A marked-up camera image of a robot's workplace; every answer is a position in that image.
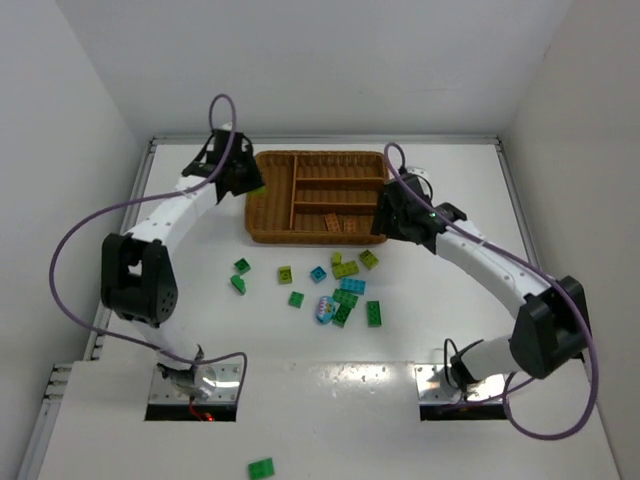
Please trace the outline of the brown lego plate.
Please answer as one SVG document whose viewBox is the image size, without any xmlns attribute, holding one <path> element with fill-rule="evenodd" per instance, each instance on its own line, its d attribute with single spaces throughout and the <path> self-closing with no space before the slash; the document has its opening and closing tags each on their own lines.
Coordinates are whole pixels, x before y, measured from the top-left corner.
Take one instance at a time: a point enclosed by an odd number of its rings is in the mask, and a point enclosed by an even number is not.
<svg viewBox="0 0 640 480">
<path fill-rule="evenodd" d="M 329 213 L 324 216 L 324 222 L 328 232 L 340 233 L 340 223 L 335 213 Z"/>
<path fill-rule="evenodd" d="M 343 230 L 345 233 L 356 233 L 357 232 L 357 221 L 352 217 L 346 217 L 343 221 Z"/>
</svg>

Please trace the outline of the lime angled lego brick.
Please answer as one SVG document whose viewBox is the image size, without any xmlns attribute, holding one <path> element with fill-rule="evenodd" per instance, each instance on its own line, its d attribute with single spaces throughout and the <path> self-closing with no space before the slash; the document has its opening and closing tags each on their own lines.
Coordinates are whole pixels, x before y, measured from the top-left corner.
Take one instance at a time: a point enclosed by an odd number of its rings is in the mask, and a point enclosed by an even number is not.
<svg viewBox="0 0 640 480">
<path fill-rule="evenodd" d="M 364 267 L 369 271 L 376 268 L 379 264 L 379 259 L 370 250 L 364 250 L 360 252 L 359 260 L 364 265 Z"/>
</svg>

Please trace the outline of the brown wicker divided basket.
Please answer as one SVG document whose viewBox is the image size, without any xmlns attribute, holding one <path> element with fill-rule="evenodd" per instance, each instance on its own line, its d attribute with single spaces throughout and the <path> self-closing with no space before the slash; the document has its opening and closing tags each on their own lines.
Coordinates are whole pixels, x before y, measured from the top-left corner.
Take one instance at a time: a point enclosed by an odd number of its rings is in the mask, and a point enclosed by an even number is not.
<svg viewBox="0 0 640 480">
<path fill-rule="evenodd" d="M 266 192 L 247 196 L 245 228 L 263 244 L 376 245 L 370 233 L 378 194 L 389 179 L 375 151 L 268 150 L 256 155 Z M 324 216 L 335 213 L 341 232 L 328 232 Z M 352 217 L 357 232 L 343 230 Z"/>
</svg>

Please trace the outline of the dark green square lego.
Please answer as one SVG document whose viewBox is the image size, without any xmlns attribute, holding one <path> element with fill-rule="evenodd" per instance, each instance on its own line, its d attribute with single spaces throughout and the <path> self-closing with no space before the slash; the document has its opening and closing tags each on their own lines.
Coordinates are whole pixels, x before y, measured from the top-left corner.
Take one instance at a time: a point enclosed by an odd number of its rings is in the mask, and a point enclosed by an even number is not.
<svg viewBox="0 0 640 480">
<path fill-rule="evenodd" d="M 244 275 L 251 270 L 251 266 L 245 258 L 237 260 L 234 263 L 234 268 L 238 275 Z"/>
</svg>

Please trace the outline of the green long lego brick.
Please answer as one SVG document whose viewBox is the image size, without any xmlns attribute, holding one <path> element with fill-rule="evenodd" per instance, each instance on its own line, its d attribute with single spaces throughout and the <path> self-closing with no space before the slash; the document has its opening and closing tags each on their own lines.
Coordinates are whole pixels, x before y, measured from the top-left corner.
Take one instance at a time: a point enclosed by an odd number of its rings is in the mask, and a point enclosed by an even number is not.
<svg viewBox="0 0 640 480">
<path fill-rule="evenodd" d="M 355 294 L 342 289 L 335 289 L 332 298 L 336 303 L 344 305 L 349 309 L 353 309 L 358 302 L 358 297 Z"/>
</svg>

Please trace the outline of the green tall lego brick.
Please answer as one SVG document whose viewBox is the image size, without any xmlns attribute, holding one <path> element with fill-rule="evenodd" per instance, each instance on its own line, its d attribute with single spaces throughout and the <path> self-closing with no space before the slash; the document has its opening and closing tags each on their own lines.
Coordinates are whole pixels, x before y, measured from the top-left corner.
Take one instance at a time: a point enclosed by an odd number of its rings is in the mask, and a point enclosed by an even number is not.
<svg viewBox="0 0 640 480">
<path fill-rule="evenodd" d="M 380 303 L 378 301 L 366 302 L 367 324 L 370 328 L 382 326 L 382 315 Z"/>
</svg>

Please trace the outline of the lime hollow square lego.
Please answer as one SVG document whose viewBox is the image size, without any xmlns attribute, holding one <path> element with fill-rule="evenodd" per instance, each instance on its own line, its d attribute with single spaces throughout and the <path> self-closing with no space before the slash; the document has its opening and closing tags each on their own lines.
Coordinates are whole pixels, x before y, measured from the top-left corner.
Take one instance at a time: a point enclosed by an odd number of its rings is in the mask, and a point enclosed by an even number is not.
<svg viewBox="0 0 640 480">
<path fill-rule="evenodd" d="M 293 282 L 292 270 L 290 266 L 282 266 L 278 268 L 278 282 L 281 285 L 291 284 Z"/>
</svg>

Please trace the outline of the dark green sloped lego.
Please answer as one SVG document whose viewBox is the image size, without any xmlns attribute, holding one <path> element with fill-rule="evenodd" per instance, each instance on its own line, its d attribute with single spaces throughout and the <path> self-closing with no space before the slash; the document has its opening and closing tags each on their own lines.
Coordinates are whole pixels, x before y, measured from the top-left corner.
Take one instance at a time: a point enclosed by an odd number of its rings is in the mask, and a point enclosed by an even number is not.
<svg viewBox="0 0 640 480">
<path fill-rule="evenodd" d="M 232 275 L 230 277 L 230 283 L 240 295 L 246 294 L 246 284 L 240 275 L 238 274 Z"/>
</svg>

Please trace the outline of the green small square lego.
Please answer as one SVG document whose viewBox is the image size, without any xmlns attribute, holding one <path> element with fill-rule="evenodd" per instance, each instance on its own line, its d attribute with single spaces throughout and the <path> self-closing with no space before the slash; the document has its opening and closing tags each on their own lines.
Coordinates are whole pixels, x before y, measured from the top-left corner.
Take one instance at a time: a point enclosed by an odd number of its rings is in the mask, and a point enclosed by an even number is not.
<svg viewBox="0 0 640 480">
<path fill-rule="evenodd" d="M 300 308 L 304 302 L 304 297 L 305 295 L 303 293 L 292 291 L 288 299 L 288 305 L 295 308 Z"/>
</svg>

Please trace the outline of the lime long lego brick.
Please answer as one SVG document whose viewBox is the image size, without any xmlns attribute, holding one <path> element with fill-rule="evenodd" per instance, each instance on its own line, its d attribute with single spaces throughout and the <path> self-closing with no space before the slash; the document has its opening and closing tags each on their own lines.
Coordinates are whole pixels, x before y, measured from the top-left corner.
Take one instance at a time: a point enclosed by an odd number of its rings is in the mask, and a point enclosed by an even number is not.
<svg viewBox="0 0 640 480">
<path fill-rule="evenodd" d="M 358 274 L 359 267 L 356 261 L 348 261 L 334 265 L 332 267 L 332 272 L 336 279 L 341 279 Z"/>
</svg>

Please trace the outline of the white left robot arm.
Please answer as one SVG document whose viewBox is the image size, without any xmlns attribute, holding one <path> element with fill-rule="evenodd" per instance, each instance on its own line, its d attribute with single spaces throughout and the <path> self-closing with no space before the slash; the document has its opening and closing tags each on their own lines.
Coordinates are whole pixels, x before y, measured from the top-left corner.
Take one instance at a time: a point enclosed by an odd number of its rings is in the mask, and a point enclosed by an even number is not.
<svg viewBox="0 0 640 480">
<path fill-rule="evenodd" d="M 204 358 L 173 318 L 178 286 L 172 254 L 197 221 L 228 193 L 264 186 L 253 145 L 225 125 L 215 129 L 181 172 L 169 197 L 124 234 L 110 234 L 101 249 L 101 301 L 130 322 L 157 352 L 163 378 L 184 391 L 200 386 Z"/>
</svg>

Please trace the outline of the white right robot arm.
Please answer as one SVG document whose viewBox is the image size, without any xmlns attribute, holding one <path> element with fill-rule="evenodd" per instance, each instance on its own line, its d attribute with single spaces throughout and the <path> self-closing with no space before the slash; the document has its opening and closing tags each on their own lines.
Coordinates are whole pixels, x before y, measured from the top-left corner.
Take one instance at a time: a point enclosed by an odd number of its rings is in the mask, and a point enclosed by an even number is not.
<svg viewBox="0 0 640 480">
<path fill-rule="evenodd" d="M 425 179 L 404 173 L 378 196 L 374 235 L 414 243 L 452 263 L 491 293 L 514 320 L 513 331 L 480 339 L 450 361 L 449 380 L 466 391 L 496 374 L 524 372 L 544 379 L 587 347 L 582 285 L 570 276 L 542 279 L 491 247 L 466 214 L 432 205 Z"/>
</svg>

